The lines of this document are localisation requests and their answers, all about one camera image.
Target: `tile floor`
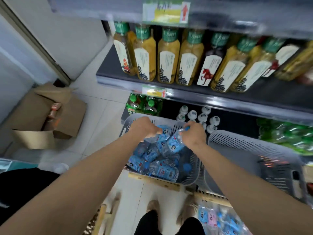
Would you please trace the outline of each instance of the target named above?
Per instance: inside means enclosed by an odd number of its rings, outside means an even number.
[[[96,71],[111,46],[112,40],[70,86],[87,103],[77,138],[58,141],[58,150],[19,149],[12,158],[37,162],[41,169],[47,162],[64,162],[71,167],[119,137],[122,129],[120,118],[129,92],[104,87],[96,82]],[[171,191],[129,178],[128,171],[123,170],[104,202],[110,205],[117,192],[121,193],[121,201],[111,235],[134,234],[140,218],[146,213],[148,202],[155,198],[161,206],[162,233],[173,235],[178,231],[176,218],[187,196],[183,191]]]

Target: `black pants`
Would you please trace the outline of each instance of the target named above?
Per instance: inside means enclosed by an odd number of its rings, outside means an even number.
[[[205,235],[203,227],[196,218],[188,218],[179,229],[177,235]],[[157,227],[157,212],[151,210],[139,221],[134,235],[162,235]]]

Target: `store shelf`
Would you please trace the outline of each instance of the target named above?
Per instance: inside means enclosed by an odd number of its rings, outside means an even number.
[[[139,23],[145,0],[48,0],[67,16]],[[215,31],[311,39],[313,0],[185,0],[188,26]]]
[[[220,93],[198,85],[144,82],[125,74],[112,46],[97,72],[99,84],[142,93],[143,87],[166,89],[166,99],[200,106],[211,106],[258,117],[313,126],[313,88],[274,77],[259,79],[245,93]]]

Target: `pink label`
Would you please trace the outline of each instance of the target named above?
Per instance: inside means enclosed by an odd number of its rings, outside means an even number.
[[[210,210],[208,213],[208,217],[209,217],[209,222],[208,225],[212,226],[212,227],[216,227],[217,226],[217,222],[216,222],[216,213],[214,210]]]

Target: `white bottle cap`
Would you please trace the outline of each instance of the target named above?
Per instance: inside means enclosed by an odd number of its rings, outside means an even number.
[[[203,106],[201,109],[202,113],[205,113],[207,115],[211,113],[211,110],[212,110],[212,108],[209,106]]]
[[[207,126],[207,132],[208,133],[213,133],[215,130],[217,130],[217,127],[213,124],[210,124]]]
[[[208,115],[207,114],[205,114],[205,113],[202,113],[202,114],[200,114],[199,116],[198,116],[198,121],[199,122],[206,122],[208,120]]]
[[[188,106],[182,106],[179,110],[179,113],[186,115],[188,113]]]
[[[185,122],[186,117],[184,114],[178,114],[176,117],[176,120],[181,121],[181,122]]]
[[[191,110],[191,111],[189,111],[187,116],[189,119],[195,120],[197,118],[197,112],[195,110]]]
[[[204,130],[207,128],[207,123],[206,122],[200,121],[199,124],[202,124]]]
[[[218,116],[213,116],[210,119],[210,124],[213,124],[215,126],[218,126],[220,122],[221,122],[221,119]]]

